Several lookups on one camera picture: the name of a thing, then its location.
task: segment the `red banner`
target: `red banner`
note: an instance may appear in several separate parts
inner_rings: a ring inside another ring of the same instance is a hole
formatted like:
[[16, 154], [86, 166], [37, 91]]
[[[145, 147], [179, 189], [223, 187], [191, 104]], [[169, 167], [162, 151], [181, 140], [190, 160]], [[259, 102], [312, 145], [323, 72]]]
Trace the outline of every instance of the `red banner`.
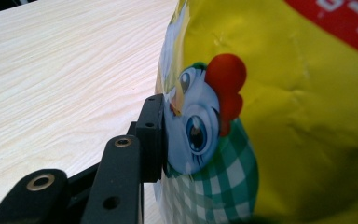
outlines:
[[358, 0], [286, 0], [300, 14], [358, 49]]

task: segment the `light wood surface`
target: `light wood surface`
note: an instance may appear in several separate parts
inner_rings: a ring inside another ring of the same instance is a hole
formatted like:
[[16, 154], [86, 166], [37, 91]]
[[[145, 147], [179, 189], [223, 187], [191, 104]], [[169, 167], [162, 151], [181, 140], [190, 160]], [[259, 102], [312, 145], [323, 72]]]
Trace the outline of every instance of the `light wood surface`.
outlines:
[[[0, 12], [0, 201], [33, 171], [90, 167], [137, 120], [175, 5], [40, 0]], [[145, 223], [159, 223], [145, 191]]]

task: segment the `snack bag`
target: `snack bag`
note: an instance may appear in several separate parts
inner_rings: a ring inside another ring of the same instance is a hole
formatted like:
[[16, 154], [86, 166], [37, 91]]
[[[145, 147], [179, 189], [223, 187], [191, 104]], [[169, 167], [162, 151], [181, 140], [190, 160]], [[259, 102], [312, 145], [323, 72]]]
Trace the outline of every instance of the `snack bag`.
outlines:
[[358, 223], [358, 0], [181, 0], [156, 91], [166, 223]]

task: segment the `round hole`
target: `round hole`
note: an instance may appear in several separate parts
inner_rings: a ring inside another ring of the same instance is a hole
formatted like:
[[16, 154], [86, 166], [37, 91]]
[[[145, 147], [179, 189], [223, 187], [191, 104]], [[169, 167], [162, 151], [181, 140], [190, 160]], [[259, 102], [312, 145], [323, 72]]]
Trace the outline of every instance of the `round hole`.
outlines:
[[131, 144], [130, 138], [119, 138], [115, 142], [116, 147], [127, 147]]
[[112, 210], [112, 209], [117, 208], [119, 204], [120, 204], [120, 198], [118, 198], [118, 197], [110, 197], [110, 198], [107, 198], [103, 202], [103, 207], [105, 209]]
[[54, 175], [43, 174], [35, 177], [27, 184], [27, 189], [30, 191], [39, 191], [48, 188], [54, 182]]

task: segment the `checkered cloth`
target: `checkered cloth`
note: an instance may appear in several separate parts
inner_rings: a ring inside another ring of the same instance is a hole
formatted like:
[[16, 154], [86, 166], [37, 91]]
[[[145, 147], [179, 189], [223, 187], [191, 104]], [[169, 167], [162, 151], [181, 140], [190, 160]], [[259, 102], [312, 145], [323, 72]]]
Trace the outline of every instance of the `checkered cloth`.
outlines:
[[181, 175], [168, 165], [155, 185], [165, 223], [245, 221], [255, 207], [258, 172], [255, 154], [241, 121], [231, 123], [212, 160], [198, 173]]

